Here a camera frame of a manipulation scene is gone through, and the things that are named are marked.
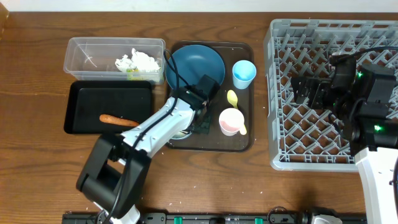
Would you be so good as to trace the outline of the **white small bowl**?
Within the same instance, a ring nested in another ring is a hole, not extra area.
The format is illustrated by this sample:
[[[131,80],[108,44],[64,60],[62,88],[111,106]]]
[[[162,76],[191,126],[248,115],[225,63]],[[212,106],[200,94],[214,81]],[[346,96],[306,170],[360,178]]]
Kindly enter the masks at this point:
[[[191,131],[180,131],[177,134],[175,134],[172,139],[174,140],[181,140],[189,137],[192,134]]]

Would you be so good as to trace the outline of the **dark blue bowl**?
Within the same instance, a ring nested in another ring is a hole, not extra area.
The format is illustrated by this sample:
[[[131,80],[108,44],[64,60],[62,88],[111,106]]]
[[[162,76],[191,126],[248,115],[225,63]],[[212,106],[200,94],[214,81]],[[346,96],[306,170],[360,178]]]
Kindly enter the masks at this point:
[[[179,87],[196,85],[204,75],[221,85],[226,74],[221,55],[205,45],[186,45],[176,50],[166,64],[165,77],[169,87],[173,90],[177,89],[175,66],[180,75]]]

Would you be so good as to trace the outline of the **white napkin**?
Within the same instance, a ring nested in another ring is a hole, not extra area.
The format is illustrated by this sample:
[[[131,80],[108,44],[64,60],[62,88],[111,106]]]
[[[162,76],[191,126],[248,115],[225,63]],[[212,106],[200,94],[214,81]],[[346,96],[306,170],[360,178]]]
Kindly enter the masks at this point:
[[[131,56],[124,55],[122,59],[116,59],[115,66],[120,72],[158,72],[159,64],[153,57],[135,48],[131,50]]]

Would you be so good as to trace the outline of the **green snack wrapper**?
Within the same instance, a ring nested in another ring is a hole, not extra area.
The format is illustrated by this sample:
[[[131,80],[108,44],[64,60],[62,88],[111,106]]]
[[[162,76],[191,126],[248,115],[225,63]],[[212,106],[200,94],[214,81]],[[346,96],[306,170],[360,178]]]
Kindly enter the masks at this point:
[[[139,70],[137,69],[127,69],[127,79],[128,80],[142,80]]]

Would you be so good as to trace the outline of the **orange carrot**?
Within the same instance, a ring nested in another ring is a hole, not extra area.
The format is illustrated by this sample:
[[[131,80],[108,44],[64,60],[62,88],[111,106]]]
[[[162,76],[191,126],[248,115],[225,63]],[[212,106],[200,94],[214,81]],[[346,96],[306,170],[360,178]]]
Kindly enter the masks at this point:
[[[128,127],[136,127],[139,126],[139,123],[136,121],[131,121],[128,119],[118,118],[115,116],[111,116],[108,114],[101,114],[99,116],[99,120],[103,123],[114,124],[118,126],[128,126]]]

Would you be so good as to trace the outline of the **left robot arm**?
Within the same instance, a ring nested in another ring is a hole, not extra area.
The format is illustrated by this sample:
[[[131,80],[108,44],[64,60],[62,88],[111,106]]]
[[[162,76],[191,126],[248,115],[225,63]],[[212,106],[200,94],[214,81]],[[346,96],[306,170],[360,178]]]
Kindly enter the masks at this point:
[[[96,222],[139,220],[135,204],[152,157],[176,134],[200,122],[219,89],[216,80],[204,75],[194,85],[175,89],[165,105],[142,124],[98,138],[76,183],[101,209]]]

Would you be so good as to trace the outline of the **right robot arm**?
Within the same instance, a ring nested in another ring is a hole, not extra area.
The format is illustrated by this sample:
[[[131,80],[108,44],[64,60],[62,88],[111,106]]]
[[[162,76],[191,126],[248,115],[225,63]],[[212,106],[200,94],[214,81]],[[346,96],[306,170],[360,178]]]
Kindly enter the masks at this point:
[[[331,65],[331,78],[293,78],[294,100],[343,122],[340,134],[359,171],[368,223],[397,223],[397,122],[387,116],[394,70],[358,65],[354,54],[334,55]]]

